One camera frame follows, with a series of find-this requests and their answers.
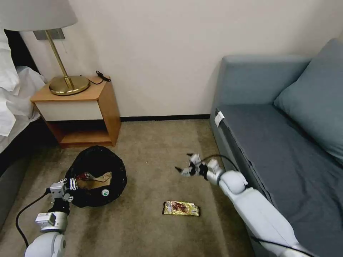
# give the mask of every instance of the lamp shade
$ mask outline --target lamp shade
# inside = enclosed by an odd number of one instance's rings
[[[0,0],[0,27],[4,29],[49,30],[77,21],[68,0]]]

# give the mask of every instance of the table lamp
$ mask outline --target table lamp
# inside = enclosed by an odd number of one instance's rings
[[[63,73],[63,77],[51,81],[50,91],[55,95],[73,95],[89,87],[87,78],[68,76],[48,31],[77,21],[68,0],[0,0],[0,27],[14,31],[45,31]]]

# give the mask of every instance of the sofa seat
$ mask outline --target sofa seat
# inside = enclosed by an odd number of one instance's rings
[[[343,166],[273,105],[216,109],[240,171],[321,257],[343,254]]]

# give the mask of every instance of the floor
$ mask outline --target floor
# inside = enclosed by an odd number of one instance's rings
[[[23,256],[16,214],[63,178],[81,150],[51,147],[35,153],[0,233],[0,256]],[[253,256],[244,224],[220,189],[202,177],[183,178],[174,169],[187,166],[187,152],[218,153],[208,120],[125,122],[111,150],[124,161],[128,184],[104,207],[71,206],[65,257]],[[166,200],[193,202],[202,215],[162,215]],[[29,242],[40,235],[36,215],[49,206],[45,197],[21,216]]]

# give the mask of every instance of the blue-gray sofa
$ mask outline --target blue-gray sofa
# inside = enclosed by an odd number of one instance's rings
[[[220,153],[291,223],[298,241],[321,257],[343,256],[343,166],[311,129],[332,125],[325,133],[331,143],[341,142],[342,103],[343,45],[332,40],[313,59],[224,57],[210,116]],[[225,118],[217,127],[219,111]],[[256,257],[275,256],[252,245]]]

